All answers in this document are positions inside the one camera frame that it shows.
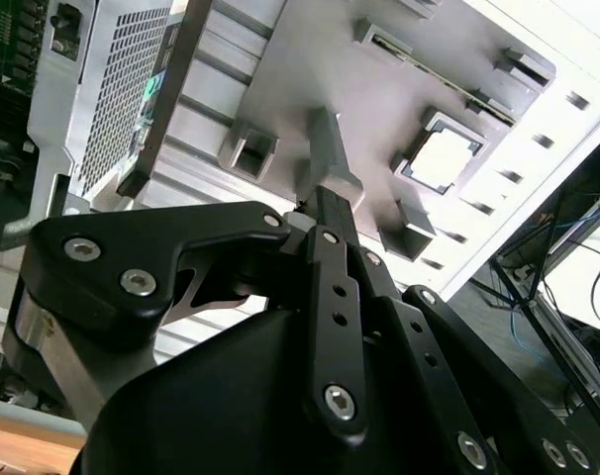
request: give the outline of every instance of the circuit board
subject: circuit board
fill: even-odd
[[[0,0],[0,84],[31,96],[47,18],[46,0]]]

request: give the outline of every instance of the blue cable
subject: blue cable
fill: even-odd
[[[507,292],[507,296],[511,299],[511,295],[508,292]],[[514,312],[513,310],[511,311],[509,323],[510,323],[510,327],[511,327],[511,335],[514,338],[514,340],[516,341],[516,343],[518,343],[518,346],[520,346],[522,349],[524,349],[525,351],[530,353],[537,361],[539,361],[540,364],[545,368],[545,370],[551,374],[551,376],[559,379],[560,381],[568,382],[566,377],[563,374],[561,374],[561,372],[553,371],[553,367],[552,367],[552,364],[550,363],[550,361],[546,360],[541,354],[537,353],[532,348],[527,346],[523,341],[520,340],[520,337],[518,336],[518,333],[516,331],[516,312]]]
[[[573,225],[578,225],[579,223],[586,223],[587,221],[593,220],[597,217],[597,214],[600,212],[600,207],[597,208],[592,215],[587,216],[586,218],[582,218],[581,220],[577,220],[577,221],[571,221],[569,223],[563,223],[561,225],[557,225],[555,226],[556,229],[559,228],[568,228],[569,226],[573,226]],[[541,225],[543,225],[544,223],[540,223],[539,225],[531,225],[528,227],[529,230],[533,229],[533,228],[539,228]]]

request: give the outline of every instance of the silver metal plate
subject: silver metal plate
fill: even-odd
[[[538,94],[495,68],[506,48],[532,51],[460,0],[445,1],[428,21],[394,1],[288,2],[238,112],[280,138],[260,184],[294,198],[309,158],[308,115],[326,105],[341,113],[350,169],[366,191],[355,215],[359,230],[376,237],[376,225],[400,226],[398,199],[425,209],[457,197],[509,131],[467,110],[464,98],[433,76],[407,62],[395,65],[382,57],[385,51],[356,43],[355,25],[364,17],[410,46],[429,68],[464,90],[491,95],[516,117]],[[415,140],[432,107],[490,141],[444,196],[415,182],[404,184],[389,170],[395,154]]]

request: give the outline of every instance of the metal mesh panel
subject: metal mesh panel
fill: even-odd
[[[80,169],[87,193],[128,152],[169,9],[121,15]]]

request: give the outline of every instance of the silver bolt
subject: silver bolt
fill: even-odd
[[[324,393],[329,409],[338,419],[350,421],[355,415],[355,403],[349,391],[341,386],[329,386]]]
[[[366,257],[368,257],[368,260],[370,262],[372,262],[374,265],[381,265],[381,259],[379,258],[379,256],[377,254],[375,254],[374,252],[370,252],[368,251],[366,253]]]
[[[64,252],[73,260],[80,262],[90,262],[97,259],[102,250],[100,246],[90,239],[84,237],[74,237],[64,244]]]
[[[322,233],[322,236],[324,236],[324,239],[326,239],[331,244],[337,244],[338,243],[338,237],[336,235],[332,234],[332,233],[329,233],[328,231],[324,231]]]
[[[465,432],[459,432],[456,438],[460,453],[471,463],[477,470],[487,468],[487,456],[480,444]]]
[[[427,290],[422,290],[421,291],[421,296],[426,299],[426,302],[428,302],[430,305],[435,305],[437,303],[437,299],[435,299],[435,296],[432,295],[430,292],[428,292]]]
[[[551,441],[543,438],[542,448],[545,450],[545,452],[555,465],[557,465],[559,468],[566,468],[566,459]]]
[[[264,221],[270,226],[280,228],[280,220],[278,220],[275,216],[264,215]]]
[[[129,269],[124,272],[120,279],[120,285],[129,294],[137,295],[138,297],[147,297],[157,288],[154,277],[141,269]]]
[[[590,462],[588,458],[576,445],[572,443],[567,443],[566,448],[568,449],[568,453],[570,453],[571,457],[582,467],[588,470],[590,468]]]

